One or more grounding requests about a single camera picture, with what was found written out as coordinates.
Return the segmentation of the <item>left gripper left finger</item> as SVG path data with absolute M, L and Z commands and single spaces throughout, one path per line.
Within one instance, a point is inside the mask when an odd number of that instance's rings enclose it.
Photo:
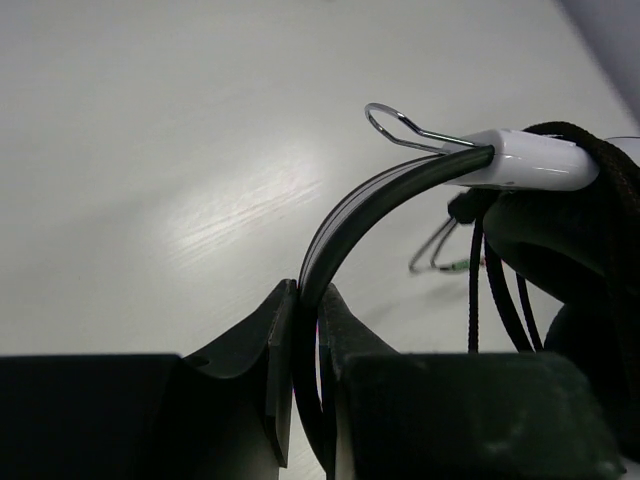
M 199 468 L 284 468 L 293 388 L 292 324 L 297 285 L 282 280 L 245 319 L 185 358 L 203 389 L 187 452 Z

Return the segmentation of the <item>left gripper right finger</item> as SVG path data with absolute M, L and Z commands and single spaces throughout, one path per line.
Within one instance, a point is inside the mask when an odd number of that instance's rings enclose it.
M 394 355 L 397 351 L 362 323 L 330 283 L 318 307 L 318 357 L 323 413 L 323 456 L 327 479 L 336 478 L 336 388 L 350 356 Z

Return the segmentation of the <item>black white headphones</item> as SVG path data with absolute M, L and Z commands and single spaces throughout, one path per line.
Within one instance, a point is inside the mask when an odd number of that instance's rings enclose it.
M 554 121 L 422 131 L 417 148 L 334 207 L 301 266 L 293 387 L 320 465 L 324 293 L 376 223 L 451 183 L 463 192 L 426 246 L 473 226 L 467 349 L 350 356 L 335 479 L 623 477 L 639 456 L 638 140 Z

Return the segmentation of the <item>green audio jack plug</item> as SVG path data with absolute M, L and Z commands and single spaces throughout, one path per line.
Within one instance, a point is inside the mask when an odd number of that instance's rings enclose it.
M 445 273 L 462 273 L 470 269 L 469 260 L 460 260 L 445 266 L 442 266 L 440 270 Z

